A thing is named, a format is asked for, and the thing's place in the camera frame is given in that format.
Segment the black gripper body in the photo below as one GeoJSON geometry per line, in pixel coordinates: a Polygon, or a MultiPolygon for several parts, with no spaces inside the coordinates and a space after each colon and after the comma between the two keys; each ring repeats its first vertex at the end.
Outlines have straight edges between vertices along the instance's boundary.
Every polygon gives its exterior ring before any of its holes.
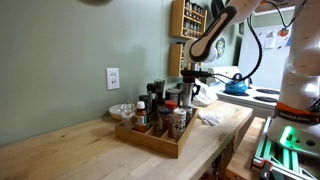
{"type": "Polygon", "coordinates": [[[203,77],[203,78],[209,78],[212,76],[211,73],[206,71],[194,71],[194,70],[181,70],[180,71],[183,82],[184,83],[194,83],[196,78],[203,77]]]}

